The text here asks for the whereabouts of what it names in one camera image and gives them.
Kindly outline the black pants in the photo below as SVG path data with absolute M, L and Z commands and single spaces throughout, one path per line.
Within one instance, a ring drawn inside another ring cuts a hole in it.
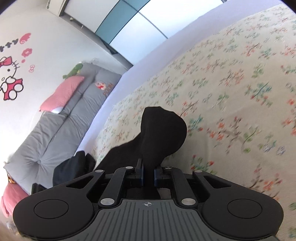
M 142 114 L 140 133 L 131 141 L 112 148 L 97 166 L 106 174 L 118 168 L 136 166 L 139 159 L 144 164 L 144 185 L 128 187 L 127 198 L 159 199 L 154 186 L 154 170 L 163 160 L 177 152 L 187 136 L 185 121 L 172 111 L 160 106 L 147 107 Z

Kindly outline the dark folded garment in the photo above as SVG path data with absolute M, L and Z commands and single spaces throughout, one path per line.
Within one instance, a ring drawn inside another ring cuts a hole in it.
M 96 161 L 90 154 L 79 151 L 54 169 L 52 186 L 54 187 L 86 175 L 94 170 L 95 165 Z

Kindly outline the lavender bed sheet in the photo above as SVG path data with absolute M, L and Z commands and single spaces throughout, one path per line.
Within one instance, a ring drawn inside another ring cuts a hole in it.
M 122 75 L 95 118 L 78 151 L 90 153 L 96 137 L 104 127 L 114 105 L 131 94 L 150 77 L 185 53 L 196 43 L 250 15 L 281 4 L 281 1 L 227 1 L 198 17 L 184 29 L 160 44 Z

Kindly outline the grey cushioned headboard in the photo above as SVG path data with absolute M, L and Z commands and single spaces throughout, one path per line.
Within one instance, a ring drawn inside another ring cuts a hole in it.
M 121 75 L 91 63 L 84 63 L 78 76 L 84 80 L 60 113 L 45 112 L 9 158 L 4 168 L 31 193 L 34 183 L 53 186 L 53 171 L 72 157 L 96 114 L 119 82 Z

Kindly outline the pink pillow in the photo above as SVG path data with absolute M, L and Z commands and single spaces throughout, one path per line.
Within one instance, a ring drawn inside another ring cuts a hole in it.
M 84 77 L 79 75 L 64 80 L 55 92 L 42 103 L 40 111 L 60 113 L 83 81 Z

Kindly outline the floral cream blanket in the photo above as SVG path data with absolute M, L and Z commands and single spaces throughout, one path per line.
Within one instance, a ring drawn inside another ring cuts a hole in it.
M 201 169 L 277 200 L 280 240 L 295 240 L 295 13 L 283 4 L 199 42 L 116 104 L 92 155 L 140 132 L 142 113 L 161 106 L 187 125 L 164 161 Z

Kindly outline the green plush toy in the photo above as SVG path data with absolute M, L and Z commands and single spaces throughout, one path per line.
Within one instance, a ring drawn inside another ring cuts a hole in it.
M 63 79 L 67 79 L 69 77 L 72 77 L 72 76 L 77 75 L 80 72 L 80 70 L 82 69 L 82 67 L 83 67 L 83 64 L 82 63 L 76 64 L 74 66 L 74 68 L 68 74 L 62 76 Z

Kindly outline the white and teal wardrobe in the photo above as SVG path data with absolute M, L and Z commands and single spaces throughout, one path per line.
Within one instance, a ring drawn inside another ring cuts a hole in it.
M 65 14 L 135 65 L 198 17 L 223 1 L 47 1 L 46 9 Z

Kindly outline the hello kitty wall sticker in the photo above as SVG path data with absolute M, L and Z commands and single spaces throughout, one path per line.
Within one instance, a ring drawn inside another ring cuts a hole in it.
M 1 45 L 1 54 L 3 54 L 4 50 L 17 44 L 25 44 L 30 37 L 31 33 L 25 33 L 20 38 L 6 42 L 6 44 Z M 13 101 L 23 91 L 23 79 L 16 77 L 19 68 L 19 63 L 11 55 L 1 56 L 1 94 L 3 95 L 3 101 Z

